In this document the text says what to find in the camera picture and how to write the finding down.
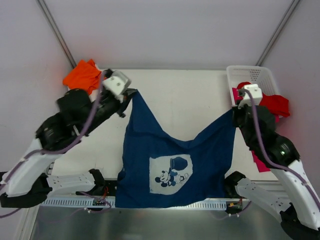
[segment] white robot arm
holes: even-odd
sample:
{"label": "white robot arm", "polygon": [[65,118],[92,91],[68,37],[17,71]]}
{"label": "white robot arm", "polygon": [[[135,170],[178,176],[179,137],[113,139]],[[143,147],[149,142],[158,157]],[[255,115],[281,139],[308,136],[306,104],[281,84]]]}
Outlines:
{"label": "white robot arm", "polygon": [[[136,92],[128,88],[131,81],[122,72],[108,69],[104,73],[101,74],[102,91],[96,102],[97,110],[85,130],[86,136],[114,113],[125,117],[124,111]],[[79,132],[85,128],[84,123],[94,104],[81,89],[72,89],[57,100],[60,112],[40,126],[24,156],[35,153],[27,159],[21,158],[9,172],[0,174],[0,202],[3,208],[30,208],[54,195],[103,190],[105,180],[97,169],[70,176],[44,174],[48,166],[61,157],[60,152],[66,152],[60,149],[68,148],[80,137]]]}
{"label": "white robot arm", "polygon": [[275,132],[275,119],[268,109],[258,106],[262,99],[258,85],[243,88],[239,91],[243,99],[232,108],[234,125],[240,128],[250,150],[278,178],[289,199],[278,198],[240,172],[226,178],[227,188],[270,213],[292,239],[320,239],[320,201],[298,151],[289,139]]}

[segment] white plastic bracket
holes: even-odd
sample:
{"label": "white plastic bracket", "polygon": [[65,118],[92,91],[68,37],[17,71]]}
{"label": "white plastic bracket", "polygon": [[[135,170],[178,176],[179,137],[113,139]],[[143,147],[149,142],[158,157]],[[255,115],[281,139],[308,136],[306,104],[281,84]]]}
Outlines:
{"label": "white plastic bracket", "polygon": [[[254,104],[255,105],[259,105],[261,100],[262,100],[262,90],[261,88],[259,88],[258,84],[248,84],[248,85],[244,85],[243,89],[246,89],[248,91],[250,91],[253,100],[254,100]],[[243,99],[240,101],[238,108],[241,109],[244,105],[248,105],[251,106],[251,101],[250,101],[250,97],[247,93],[245,93]]]}
{"label": "white plastic bracket", "polygon": [[254,204],[270,213],[281,222],[280,211],[286,211],[291,205],[289,199],[283,199],[274,193],[264,190],[248,178],[243,178],[235,186],[236,192],[244,198],[251,200]]}
{"label": "white plastic bracket", "polygon": [[124,75],[121,71],[114,71],[112,76],[104,80],[103,85],[108,89],[112,94],[118,98],[120,101],[123,101],[122,94],[127,90],[131,84],[131,80]]}
{"label": "white plastic bracket", "polygon": [[65,195],[78,191],[88,192],[95,186],[94,176],[90,172],[69,176],[48,176],[46,179],[52,191],[48,197]]}

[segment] cable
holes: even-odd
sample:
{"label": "cable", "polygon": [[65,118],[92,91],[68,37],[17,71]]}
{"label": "cable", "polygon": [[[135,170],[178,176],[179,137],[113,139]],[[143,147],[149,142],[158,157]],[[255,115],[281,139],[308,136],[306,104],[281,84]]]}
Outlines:
{"label": "cable", "polygon": [[106,199],[107,193],[109,193],[109,188],[106,186],[106,187],[104,188],[104,193],[103,193],[102,199]]}
{"label": "cable", "polygon": [[21,210],[21,208],[17,208],[16,210],[13,210],[12,212],[9,212],[9,213],[7,213],[7,214],[5,214],[5,215],[0,216],[0,219],[4,219],[4,218],[6,218],[6,217],[9,217],[9,216],[15,214],[16,212],[18,212],[18,211],[20,211],[20,210]]}
{"label": "cable", "polygon": [[296,171],[290,169],[289,167],[286,166],[282,166],[279,164],[276,164],[274,162],[272,162],[266,152],[263,140],[262,140],[262,136],[261,136],[261,132],[260,132],[260,127],[259,127],[259,119],[258,119],[258,113],[257,113],[257,107],[255,105],[255,101],[254,98],[252,96],[252,94],[250,93],[249,90],[247,89],[239,89],[238,90],[240,93],[247,93],[249,95],[251,104],[252,104],[252,114],[253,114],[253,121],[254,121],[254,128],[255,128],[255,133],[259,142],[259,146],[260,149],[262,151],[263,157],[264,159],[268,162],[268,164],[270,164],[271,166],[278,168],[278,169],[282,169],[284,171],[287,171],[289,173],[292,173],[293,175],[295,175],[301,182],[302,184],[306,187],[306,189],[309,191],[311,197],[313,198],[315,204],[317,205],[318,209],[320,210],[320,202],[317,198],[317,195],[314,193],[314,191],[312,190],[312,188],[309,186],[309,184],[307,183],[307,181]]}
{"label": "cable", "polygon": [[84,191],[80,191],[80,193],[83,194],[83,195],[85,195],[85,196],[87,196],[87,197],[89,197],[89,198],[96,199],[96,200],[98,200],[98,201],[104,202],[106,205],[109,206],[107,209],[104,209],[104,210],[101,210],[101,211],[91,211],[91,212],[89,212],[89,213],[92,213],[92,214],[102,214],[102,213],[108,212],[108,211],[112,208],[110,202],[108,202],[108,201],[105,200],[105,199],[99,198],[99,197],[97,197],[97,196],[89,195],[88,193],[86,193],[86,192],[84,192]]}
{"label": "cable", "polygon": [[[37,149],[37,150],[33,150],[33,151],[29,152],[10,171],[10,173],[8,174],[8,176],[4,180],[5,184],[0,185],[0,191],[5,187],[5,185],[9,182],[9,180],[11,179],[13,174],[21,167],[21,165],[23,165],[23,163],[26,162],[34,154],[50,154],[50,155],[64,154],[64,153],[66,153],[67,151],[72,149],[75,145],[77,145],[80,142],[81,138],[86,134],[87,130],[89,129],[89,127],[90,127],[90,125],[91,125],[91,123],[92,123],[92,121],[93,121],[93,119],[95,117],[95,114],[97,112],[97,109],[98,109],[98,106],[99,106],[99,103],[100,103],[101,92],[102,92],[102,89],[103,89],[102,82],[104,81],[104,76],[105,76],[104,72],[105,72],[105,70],[101,72],[101,77],[100,77],[99,87],[98,87],[98,94],[97,94],[96,99],[95,99],[95,101],[94,101],[94,103],[92,105],[92,108],[90,110],[89,116],[86,119],[80,134],[75,138],[75,140],[73,140],[73,142],[70,145],[66,146],[63,149],[57,150],[57,151],[50,151],[50,150],[45,150],[45,149]],[[13,212],[8,213],[6,215],[2,215],[2,216],[0,215],[0,219],[1,218],[6,218],[8,216],[11,216],[12,214],[15,214],[18,211],[18,209],[14,210]]]}
{"label": "cable", "polygon": [[214,215],[212,214],[212,212],[210,212],[210,213],[211,213],[211,216],[212,216],[215,220],[219,220],[219,221],[225,220],[225,219],[227,219],[227,218],[231,218],[231,217],[233,217],[233,216],[240,217],[240,215],[243,214],[243,213],[250,207],[251,203],[252,203],[252,202],[250,201],[250,202],[248,203],[248,205],[245,206],[244,209],[242,209],[241,212],[236,213],[236,214],[228,214],[228,215],[226,215],[226,216],[224,216],[224,217],[221,217],[221,218],[214,216]]}

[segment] white laundry basket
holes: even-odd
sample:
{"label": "white laundry basket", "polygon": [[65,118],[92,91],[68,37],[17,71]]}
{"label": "white laundry basket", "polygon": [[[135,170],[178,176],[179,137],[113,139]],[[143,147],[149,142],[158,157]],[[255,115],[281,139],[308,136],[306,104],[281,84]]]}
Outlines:
{"label": "white laundry basket", "polygon": [[238,84],[243,82],[258,84],[262,92],[268,96],[280,94],[271,71],[266,67],[241,65],[228,66],[226,68],[226,74],[228,77],[232,105],[235,105],[232,88],[237,88]]}

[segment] blue shirt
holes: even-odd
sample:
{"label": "blue shirt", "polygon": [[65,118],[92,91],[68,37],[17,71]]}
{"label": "blue shirt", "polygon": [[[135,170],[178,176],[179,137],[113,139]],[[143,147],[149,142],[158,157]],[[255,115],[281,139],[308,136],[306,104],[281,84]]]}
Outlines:
{"label": "blue shirt", "polygon": [[162,130],[137,92],[124,137],[116,207],[168,208],[223,198],[235,130],[229,110],[195,139],[175,139]]}

